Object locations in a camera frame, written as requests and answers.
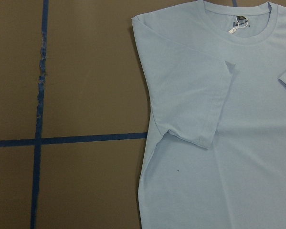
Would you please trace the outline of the light blue t-shirt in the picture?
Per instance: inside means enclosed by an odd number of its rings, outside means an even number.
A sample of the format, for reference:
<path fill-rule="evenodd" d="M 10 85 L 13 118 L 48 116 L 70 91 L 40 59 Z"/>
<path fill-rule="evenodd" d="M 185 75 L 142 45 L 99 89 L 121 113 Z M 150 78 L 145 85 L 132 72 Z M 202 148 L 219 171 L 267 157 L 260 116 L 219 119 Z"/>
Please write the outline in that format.
<path fill-rule="evenodd" d="M 286 229 L 286 7 L 197 0 L 132 25 L 151 110 L 142 228 Z"/>

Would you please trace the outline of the brown paper table cover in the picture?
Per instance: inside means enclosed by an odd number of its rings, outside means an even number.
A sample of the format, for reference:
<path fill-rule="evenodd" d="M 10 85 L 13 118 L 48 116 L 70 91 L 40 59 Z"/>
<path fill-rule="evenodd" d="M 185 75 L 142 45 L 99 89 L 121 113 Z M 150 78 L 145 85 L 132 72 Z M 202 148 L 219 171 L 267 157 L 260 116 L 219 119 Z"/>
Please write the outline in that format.
<path fill-rule="evenodd" d="M 0 229 L 143 229 L 151 110 L 132 18 L 189 2 L 0 0 Z"/>

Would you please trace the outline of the white hang tag on collar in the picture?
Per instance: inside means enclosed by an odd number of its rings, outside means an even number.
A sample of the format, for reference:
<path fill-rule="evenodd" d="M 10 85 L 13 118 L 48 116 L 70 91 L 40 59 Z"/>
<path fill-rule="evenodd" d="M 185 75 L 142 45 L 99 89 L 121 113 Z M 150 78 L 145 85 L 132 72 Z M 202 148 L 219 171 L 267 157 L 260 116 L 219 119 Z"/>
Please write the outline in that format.
<path fill-rule="evenodd" d="M 237 24 L 236 26 L 232 27 L 232 28 L 228 31 L 228 33 L 229 33 L 229 34 L 233 34 L 233 33 L 235 33 L 237 30 L 242 29 L 242 28 L 243 28 L 243 26 L 241 26 L 240 24 Z"/>

